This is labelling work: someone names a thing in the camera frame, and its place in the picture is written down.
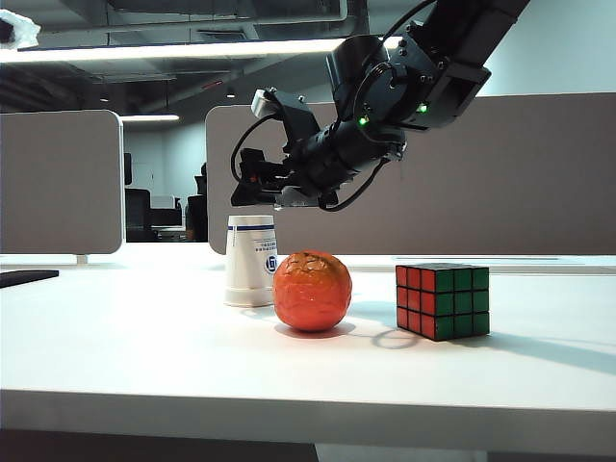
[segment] cup logo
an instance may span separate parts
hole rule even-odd
[[[266,259],[266,271],[269,274],[274,274],[276,271],[276,267],[278,266],[278,262],[276,261],[276,256],[275,255],[270,255],[267,259]]]

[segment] blue stripe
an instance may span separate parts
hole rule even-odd
[[[254,226],[229,226],[228,230],[231,231],[236,228],[238,231],[262,231],[264,229],[273,229],[273,224],[258,224]]]

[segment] white paper cup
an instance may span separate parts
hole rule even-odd
[[[271,305],[278,257],[273,216],[230,216],[226,257],[224,303],[245,307]]]

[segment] ceiling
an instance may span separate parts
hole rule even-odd
[[[0,0],[0,7],[41,26],[39,47],[217,43],[326,39],[385,32],[419,0]],[[3,112],[109,108],[151,114],[242,88],[265,69],[294,75],[298,58],[142,59],[53,64],[3,64]],[[321,65],[315,85],[323,83]],[[101,96],[109,99],[102,102]]]

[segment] cubicle partition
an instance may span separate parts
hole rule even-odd
[[[0,115],[1,253],[116,251],[122,124],[109,111]]]
[[[312,109],[321,126],[333,104]],[[212,248],[225,251],[229,215],[273,214],[278,251],[338,254],[597,255],[616,253],[616,93],[477,98],[459,120],[407,133],[405,158],[338,213],[271,206],[233,208],[229,158],[255,120],[248,106],[206,118]],[[244,147],[282,160],[280,122]],[[342,200],[367,172],[344,186]]]

